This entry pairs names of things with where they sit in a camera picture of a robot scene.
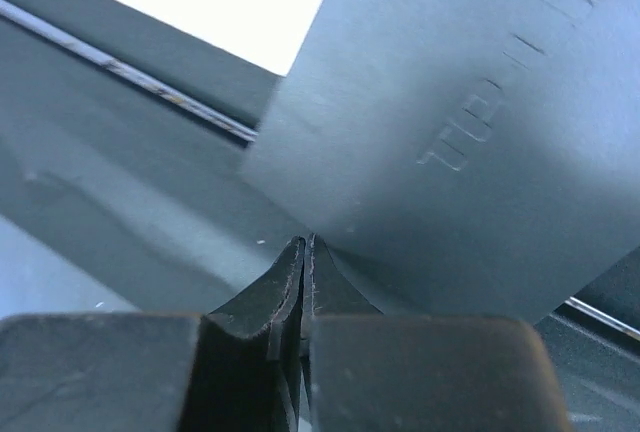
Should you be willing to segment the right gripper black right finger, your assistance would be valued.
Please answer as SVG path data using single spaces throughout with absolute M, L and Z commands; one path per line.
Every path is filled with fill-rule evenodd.
M 302 340 L 316 431 L 568 431 L 548 353 L 527 323 L 386 315 L 318 236 L 304 259 Z

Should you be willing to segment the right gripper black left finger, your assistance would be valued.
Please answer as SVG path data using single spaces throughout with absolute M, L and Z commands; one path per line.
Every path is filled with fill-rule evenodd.
M 5 431 L 294 431 L 305 242 L 208 314 L 1 323 Z

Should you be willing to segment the black network switch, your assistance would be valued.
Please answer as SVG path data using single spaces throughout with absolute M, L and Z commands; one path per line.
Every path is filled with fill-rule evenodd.
M 639 0 L 323 0 L 241 173 L 384 293 L 537 321 L 639 244 Z

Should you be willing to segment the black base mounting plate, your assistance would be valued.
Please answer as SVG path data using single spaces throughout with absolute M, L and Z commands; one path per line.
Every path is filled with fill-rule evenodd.
M 46 282 L 29 254 L 1 263 L 1 279 L 43 290 L 22 314 L 208 314 L 260 278 L 286 245 L 320 237 L 337 269 L 386 315 L 492 316 L 540 336 L 571 431 L 577 417 L 605 429 L 615 411 L 639 424 L 639 345 L 579 319 L 576 295 L 598 289 L 614 310 L 608 274 L 537 321 L 490 313 L 431 313 L 361 272 L 251 186 L 241 169 L 292 64 L 276 75 L 116 0 L 1 0 L 1 217 L 101 286 L 82 312 Z

